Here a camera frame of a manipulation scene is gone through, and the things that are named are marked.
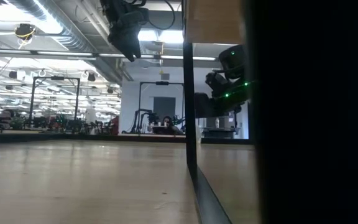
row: wooden floor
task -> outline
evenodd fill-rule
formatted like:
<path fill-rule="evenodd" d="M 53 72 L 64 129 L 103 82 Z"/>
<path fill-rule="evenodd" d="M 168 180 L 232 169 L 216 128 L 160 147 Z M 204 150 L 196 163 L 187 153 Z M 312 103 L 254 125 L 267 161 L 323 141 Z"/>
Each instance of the wooden floor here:
<path fill-rule="evenodd" d="M 233 224 L 258 224 L 253 146 L 202 144 L 198 166 Z"/>
<path fill-rule="evenodd" d="M 0 144 L 0 224 L 198 223 L 184 144 Z"/>

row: ceiling duct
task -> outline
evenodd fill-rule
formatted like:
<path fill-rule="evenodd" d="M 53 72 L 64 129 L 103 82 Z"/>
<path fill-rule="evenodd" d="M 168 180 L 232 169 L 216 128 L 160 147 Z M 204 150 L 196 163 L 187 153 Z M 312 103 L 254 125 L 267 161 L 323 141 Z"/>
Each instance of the ceiling duct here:
<path fill-rule="evenodd" d="M 62 28 L 60 35 L 62 37 L 54 37 L 68 50 L 73 52 L 94 52 L 96 49 L 88 42 L 85 36 L 73 24 L 73 21 L 62 12 L 62 10 L 51 0 L 5 0 L 24 13 L 34 16 L 39 21 L 50 24 L 51 26 L 60 26 Z M 110 62 L 105 58 L 97 58 L 88 63 L 95 66 L 102 72 L 103 77 L 109 82 L 121 84 L 122 77 L 118 76 L 115 69 L 109 66 Z"/>

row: person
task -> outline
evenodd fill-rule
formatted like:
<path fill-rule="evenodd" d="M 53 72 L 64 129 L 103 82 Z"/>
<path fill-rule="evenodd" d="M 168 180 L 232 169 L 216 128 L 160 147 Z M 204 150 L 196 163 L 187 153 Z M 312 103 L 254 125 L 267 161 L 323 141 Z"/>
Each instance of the person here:
<path fill-rule="evenodd" d="M 169 135 L 181 135 L 183 132 L 179 130 L 178 127 L 173 125 L 172 118 L 169 116 L 164 117 L 162 120 L 162 127 L 154 127 L 154 134 L 169 134 Z"/>
<path fill-rule="evenodd" d="M 10 129 L 12 118 L 15 117 L 15 112 L 10 109 L 5 109 L 0 116 L 0 125 L 3 129 Z"/>

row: desk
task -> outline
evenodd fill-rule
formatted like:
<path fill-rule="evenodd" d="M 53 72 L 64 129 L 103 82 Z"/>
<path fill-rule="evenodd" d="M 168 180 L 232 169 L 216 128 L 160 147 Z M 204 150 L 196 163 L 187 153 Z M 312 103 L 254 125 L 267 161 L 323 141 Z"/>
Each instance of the desk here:
<path fill-rule="evenodd" d="M 234 129 L 204 128 L 204 138 L 234 138 Z"/>

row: dark panel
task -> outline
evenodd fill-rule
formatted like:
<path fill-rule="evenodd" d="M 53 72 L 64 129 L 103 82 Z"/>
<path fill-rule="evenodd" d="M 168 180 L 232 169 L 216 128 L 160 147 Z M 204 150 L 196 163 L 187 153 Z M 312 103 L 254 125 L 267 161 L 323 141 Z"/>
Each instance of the dark panel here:
<path fill-rule="evenodd" d="M 153 112 L 157 114 L 162 122 L 163 118 L 175 115 L 176 98 L 174 97 L 154 97 Z"/>
<path fill-rule="evenodd" d="M 227 217 L 221 203 L 199 167 L 196 168 L 196 174 L 191 176 L 191 180 L 195 189 L 201 223 L 231 224 L 229 217 Z"/>
<path fill-rule="evenodd" d="M 358 223 L 358 1 L 246 4 L 262 223 Z"/>

